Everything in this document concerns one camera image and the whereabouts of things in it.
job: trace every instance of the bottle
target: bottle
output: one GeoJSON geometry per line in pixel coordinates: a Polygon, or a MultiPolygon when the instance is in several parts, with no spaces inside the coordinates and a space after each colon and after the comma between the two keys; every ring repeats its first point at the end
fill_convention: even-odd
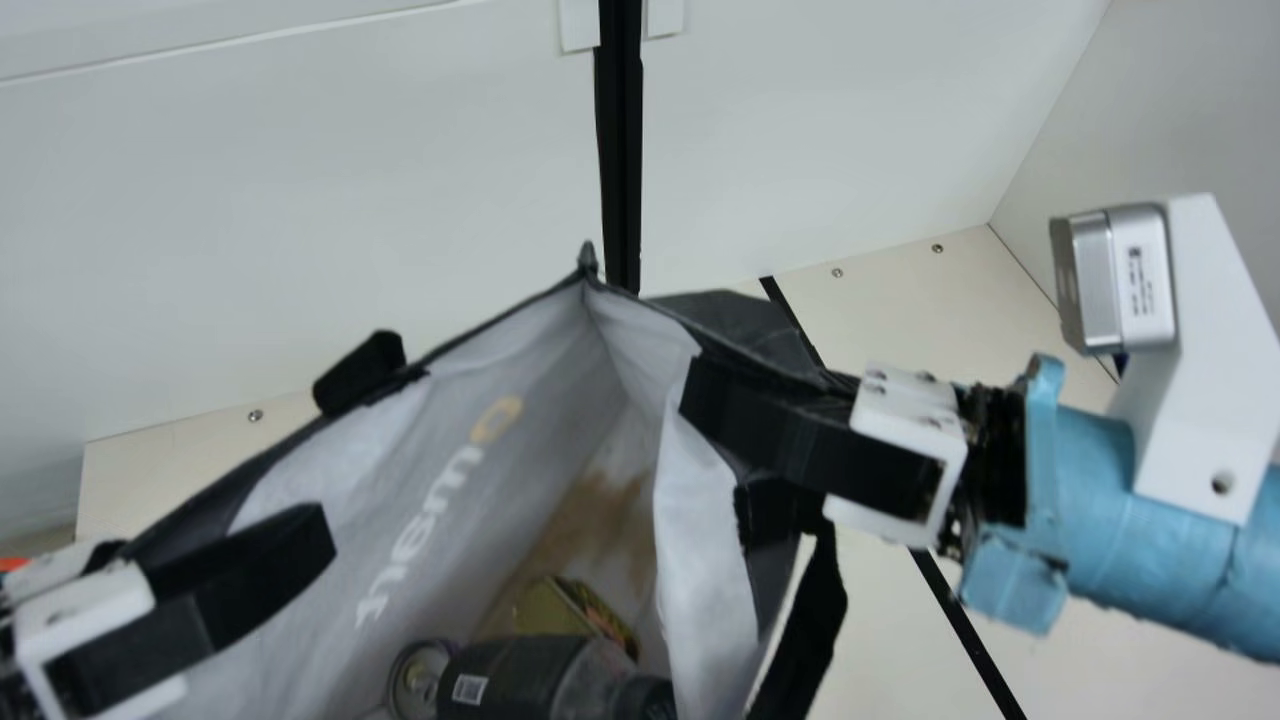
{"type": "Polygon", "coordinates": [[[439,720],[676,720],[671,680],[612,641],[515,635],[472,644],[440,676],[439,720]]]}

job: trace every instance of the black bag strap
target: black bag strap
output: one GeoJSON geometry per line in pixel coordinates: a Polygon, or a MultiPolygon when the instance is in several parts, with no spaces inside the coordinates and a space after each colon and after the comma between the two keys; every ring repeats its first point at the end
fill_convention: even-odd
{"type": "Polygon", "coordinates": [[[835,527],[823,520],[815,534],[813,556],[748,720],[804,717],[831,666],[849,597],[840,578],[835,527]]]}
{"type": "Polygon", "coordinates": [[[942,478],[937,461],[855,433],[851,396],[824,391],[769,384],[703,354],[690,361],[680,414],[707,439],[787,482],[895,518],[927,515],[942,478]]]}
{"type": "Polygon", "coordinates": [[[404,366],[404,343],[392,331],[376,331],[311,386],[326,418],[338,418],[404,366]]]}
{"type": "Polygon", "coordinates": [[[140,564],[155,609],[50,664],[78,716],[97,715],[266,623],[334,559],[320,505],[298,505],[174,561],[140,564]]]}
{"type": "Polygon", "coordinates": [[[822,516],[823,500],[781,478],[739,486],[733,493],[739,539],[746,552],[786,542],[797,532],[818,541],[748,720],[804,717],[835,655],[849,598],[840,578],[836,530],[822,516]]]}

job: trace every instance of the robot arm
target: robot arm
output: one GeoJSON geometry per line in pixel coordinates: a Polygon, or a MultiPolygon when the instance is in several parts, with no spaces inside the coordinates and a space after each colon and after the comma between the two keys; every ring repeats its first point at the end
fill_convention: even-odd
{"type": "MultiPolygon", "coordinates": [[[[1128,372],[1105,416],[1057,404],[1064,368],[1048,356],[1012,387],[955,388],[964,470],[934,498],[947,525],[936,534],[931,512],[920,530],[964,562],[960,598],[996,620],[1047,633],[1070,592],[1280,661],[1280,343],[1217,204],[1108,209],[1051,234],[1064,336],[1085,354],[1132,352],[1128,372]]],[[[884,400],[911,400],[911,382],[869,368],[854,429],[868,414],[928,418],[884,400]]],[[[846,506],[828,500],[827,515],[916,544],[846,506]]]]}

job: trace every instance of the black strap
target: black strap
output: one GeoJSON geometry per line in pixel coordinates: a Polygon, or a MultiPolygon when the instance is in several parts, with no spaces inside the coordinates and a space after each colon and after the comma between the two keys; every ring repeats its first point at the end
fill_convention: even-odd
{"type": "Polygon", "coordinates": [[[378,331],[311,386],[311,397],[328,418],[355,407],[387,384],[404,366],[404,343],[390,331],[378,331]]]}
{"type": "Polygon", "coordinates": [[[631,292],[640,292],[640,0],[600,0],[600,45],[594,55],[604,274],[609,284],[631,292]]]}
{"type": "Polygon", "coordinates": [[[97,715],[227,648],[305,591],[335,556],[319,505],[300,505],[156,568],[147,615],[55,660],[55,689],[97,715]]]}
{"type": "Polygon", "coordinates": [[[704,437],[782,478],[895,518],[919,519],[941,479],[931,457],[849,428],[847,398],[764,387],[709,354],[694,357],[680,414],[704,437]]]}
{"type": "Polygon", "coordinates": [[[836,530],[822,518],[819,493],[781,480],[739,489],[735,506],[745,547],[773,542],[795,529],[818,538],[773,662],[748,714],[748,720],[804,717],[831,665],[849,609],[836,559],[836,530]]]}

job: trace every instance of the shopping bag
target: shopping bag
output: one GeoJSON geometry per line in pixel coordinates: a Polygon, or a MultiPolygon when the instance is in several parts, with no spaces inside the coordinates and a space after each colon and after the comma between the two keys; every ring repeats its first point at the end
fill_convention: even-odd
{"type": "Polygon", "coordinates": [[[90,710],[180,670],[161,716],[390,717],[406,648],[518,632],[521,593],[558,578],[671,678],[680,717],[800,717],[845,609],[804,487],[844,470],[801,450],[852,397],[801,342],[764,300],[604,286],[590,246],[421,360],[374,333],[316,382],[321,416],[111,552],[166,619],[63,671],[90,710]],[[113,673],[123,656],[142,664],[113,673]]]}

